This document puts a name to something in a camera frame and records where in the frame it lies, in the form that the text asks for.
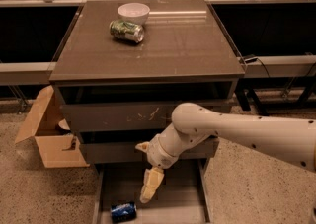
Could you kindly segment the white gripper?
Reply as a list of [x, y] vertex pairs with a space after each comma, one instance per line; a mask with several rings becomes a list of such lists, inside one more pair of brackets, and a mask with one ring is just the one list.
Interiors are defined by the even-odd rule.
[[135, 149], [146, 153], [147, 161], [153, 166], [151, 169], [145, 170], [140, 193], [140, 202], [147, 203], [152, 199], [164, 179], [163, 169], [169, 169], [178, 161], [178, 157], [171, 156], [163, 149], [159, 141], [159, 134], [150, 142], [136, 144]]

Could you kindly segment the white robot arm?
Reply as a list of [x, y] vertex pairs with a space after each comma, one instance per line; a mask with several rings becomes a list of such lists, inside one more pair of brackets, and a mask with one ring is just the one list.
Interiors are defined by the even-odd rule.
[[171, 123], [139, 143], [151, 165], [144, 173], [140, 201], [149, 202], [164, 171], [180, 155], [215, 136], [272, 156], [310, 172], [316, 170], [316, 121], [313, 119], [219, 113], [194, 103], [174, 108]]

